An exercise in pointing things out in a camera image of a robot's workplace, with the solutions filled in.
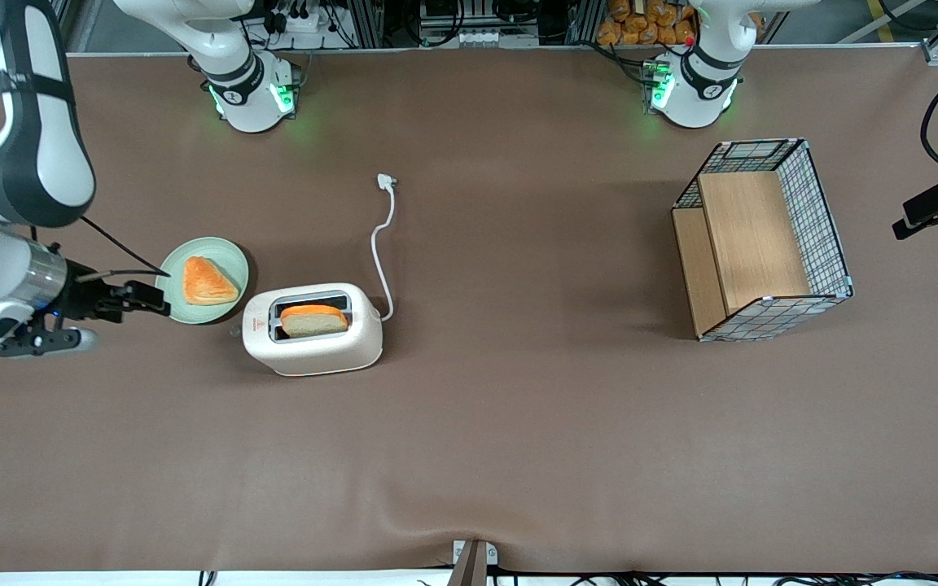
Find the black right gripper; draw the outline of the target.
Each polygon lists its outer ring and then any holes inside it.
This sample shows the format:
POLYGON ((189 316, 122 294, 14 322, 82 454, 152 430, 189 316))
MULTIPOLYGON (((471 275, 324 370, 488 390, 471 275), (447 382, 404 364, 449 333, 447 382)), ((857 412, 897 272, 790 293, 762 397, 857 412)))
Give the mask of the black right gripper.
POLYGON ((164 292, 156 286, 128 281, 122 288, 109 285, 102 278, 79 282, 79 278, 94 275, 94 270, 74 260, 67 260, 66 263, 68 271, 67 281, 64 283, 64 319, 101 320, 120 324, 125 312, 171 315, 171 305, 164 300, 164 292))

